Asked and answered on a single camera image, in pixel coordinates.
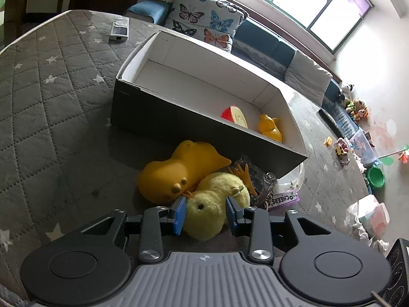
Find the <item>pink toy cluster on floor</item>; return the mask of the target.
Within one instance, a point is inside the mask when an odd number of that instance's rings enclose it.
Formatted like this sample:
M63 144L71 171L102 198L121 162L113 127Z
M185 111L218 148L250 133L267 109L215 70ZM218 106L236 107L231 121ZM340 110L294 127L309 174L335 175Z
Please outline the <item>pink toy cluster on floor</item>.
M338 161L343 165L349 164L349 147L347 142L343 138L338 138L334 144L336 157Z

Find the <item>small yellow rubber duck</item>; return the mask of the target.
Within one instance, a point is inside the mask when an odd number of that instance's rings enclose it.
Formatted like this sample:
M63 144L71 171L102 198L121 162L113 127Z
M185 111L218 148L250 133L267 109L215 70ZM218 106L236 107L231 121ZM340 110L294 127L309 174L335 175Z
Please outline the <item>small yellow rubber duck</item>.
M267 114L262 114L259 118L260 118L258 125L259 132L262 135L281 143L283 141L283 137L278 128L278 123L280 122L280 119L271 118Z

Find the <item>clear plastic storage bin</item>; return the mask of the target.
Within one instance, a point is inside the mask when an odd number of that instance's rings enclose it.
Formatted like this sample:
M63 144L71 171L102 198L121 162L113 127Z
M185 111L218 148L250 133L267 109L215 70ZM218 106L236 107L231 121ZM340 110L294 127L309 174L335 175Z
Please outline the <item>clear plastic storage bin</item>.
M369 143L362 129L359 129L350 139L349 142L354 152L359 156L361 163L365 167L370 167L377 161L377 152Z

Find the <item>pile of plush toys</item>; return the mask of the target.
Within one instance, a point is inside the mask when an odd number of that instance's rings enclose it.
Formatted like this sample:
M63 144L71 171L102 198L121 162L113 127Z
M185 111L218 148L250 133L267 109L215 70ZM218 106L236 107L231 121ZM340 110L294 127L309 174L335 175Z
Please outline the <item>pile of plush toys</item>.
M353 88L354 85L352 84L342 85L340 88L340 100L346 113L348 113L353 121L357 122L363 118L367 118L369 112L363 101L351 98Z

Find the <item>clear keychain with purple strap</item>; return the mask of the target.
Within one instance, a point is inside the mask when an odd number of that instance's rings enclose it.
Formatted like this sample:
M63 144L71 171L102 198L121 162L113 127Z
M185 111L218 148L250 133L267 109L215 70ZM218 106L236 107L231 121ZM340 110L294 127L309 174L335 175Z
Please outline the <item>clear keychain with purple strap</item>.
M282 178L274 173L262 171L251 163L247 156L242 156L232 166L245 183L250 194L250 205L272 211L298 203L298 191L304 181L304 165L301 163Z

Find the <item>small orange toy on floor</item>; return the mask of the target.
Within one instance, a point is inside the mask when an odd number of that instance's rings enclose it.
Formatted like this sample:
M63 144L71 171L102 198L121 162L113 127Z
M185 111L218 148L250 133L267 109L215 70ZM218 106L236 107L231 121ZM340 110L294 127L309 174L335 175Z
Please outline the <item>small orange toy on floor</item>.
M326 139L324 140L324 145L325 145L326 147L331 146L332 143L333 143L333 140L332 140L331 137L326 137Z

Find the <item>green plastic basin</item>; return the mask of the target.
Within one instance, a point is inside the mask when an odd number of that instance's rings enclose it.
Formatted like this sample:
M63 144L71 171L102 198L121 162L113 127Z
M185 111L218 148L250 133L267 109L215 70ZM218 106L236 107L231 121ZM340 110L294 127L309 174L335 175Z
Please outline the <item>green plastic basin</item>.
M381 189L385 185L385 175L378 166L367 169L367 180L373 189Z

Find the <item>dark blue sofa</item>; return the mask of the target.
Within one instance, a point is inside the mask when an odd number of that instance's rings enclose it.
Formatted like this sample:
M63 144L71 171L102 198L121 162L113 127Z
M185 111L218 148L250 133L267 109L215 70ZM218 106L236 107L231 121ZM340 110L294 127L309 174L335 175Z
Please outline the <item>dark blue sofa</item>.
M239 26L232 45L232 54L283 82L296 51L299 50L253 19L247 19ZM322 118L338 137L349 139L359 130L341 106L340 88L333 78L320 107L323 111Z

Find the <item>butterfly print pillow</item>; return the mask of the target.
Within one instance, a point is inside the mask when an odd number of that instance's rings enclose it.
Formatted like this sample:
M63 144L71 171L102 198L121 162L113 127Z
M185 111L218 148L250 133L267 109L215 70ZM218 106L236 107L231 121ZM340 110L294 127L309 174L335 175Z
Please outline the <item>butterfly print pillow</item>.
M227 0L174 0L164 26L229 53L247 17Z

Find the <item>grey sofa cushion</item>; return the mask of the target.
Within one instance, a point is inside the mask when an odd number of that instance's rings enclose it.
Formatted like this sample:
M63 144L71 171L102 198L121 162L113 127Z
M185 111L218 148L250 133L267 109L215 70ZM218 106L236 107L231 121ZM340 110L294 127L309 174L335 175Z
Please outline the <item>grey sofa cushion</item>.
M284 76L285 84L321 106L333 76L301 51L296 51Z

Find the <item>grey remote control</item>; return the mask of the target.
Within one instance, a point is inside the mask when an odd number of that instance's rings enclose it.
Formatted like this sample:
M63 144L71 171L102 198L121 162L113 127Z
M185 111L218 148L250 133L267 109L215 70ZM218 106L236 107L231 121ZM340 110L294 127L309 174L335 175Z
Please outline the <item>grey remote control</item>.
M112 22L109 40L125 42L129 38L130 21L128 17L117 16Z

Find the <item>yellow plush chick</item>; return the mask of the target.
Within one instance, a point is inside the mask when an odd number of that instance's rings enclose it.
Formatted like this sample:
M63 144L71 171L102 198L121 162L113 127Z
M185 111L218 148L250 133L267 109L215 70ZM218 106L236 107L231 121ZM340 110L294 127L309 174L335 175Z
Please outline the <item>yellow plush chick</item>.
M191 237L207 241L218 235L228 222L225 201L232 196L239 206L250 206L256 195L248 166L237 166L229 172L215 172L203 178L194 192L187 193L186 218L183 230Z

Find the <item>pink white plastic bag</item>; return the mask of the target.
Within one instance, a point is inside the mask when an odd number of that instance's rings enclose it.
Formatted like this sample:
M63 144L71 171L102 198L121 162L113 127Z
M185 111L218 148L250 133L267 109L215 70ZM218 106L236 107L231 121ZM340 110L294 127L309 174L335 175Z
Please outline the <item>pink white plastic bag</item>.
M383 202L372 194L359 199L347 209L345 223L355 239L385 253L390 244L382 237L390 222L390 215Z

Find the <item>large orange rubber duck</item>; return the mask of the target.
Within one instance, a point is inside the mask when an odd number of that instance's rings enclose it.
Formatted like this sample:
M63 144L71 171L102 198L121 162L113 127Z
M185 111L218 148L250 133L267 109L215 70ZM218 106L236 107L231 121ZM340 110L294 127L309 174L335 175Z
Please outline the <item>large orange rubber duck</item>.
M190 192L207 175L229 166L232 161L206 142L183 141L171 158L151 161L139 174L139 192L154 204L170 204Z

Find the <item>black white cardboard box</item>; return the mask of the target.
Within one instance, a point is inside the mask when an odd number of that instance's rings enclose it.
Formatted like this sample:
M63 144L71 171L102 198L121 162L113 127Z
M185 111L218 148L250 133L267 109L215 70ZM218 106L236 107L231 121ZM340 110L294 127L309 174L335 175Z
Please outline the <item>black white cardboard box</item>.
M127 57L114 85L111 123L150 146L149 160L184 140L203 141L231 159L249 157L283 177L307 159L289 103L291 87L230 53L176 32L160 31ZM248 128L221 117L238 106ZM283 141L258 130L260 116L279 118Z

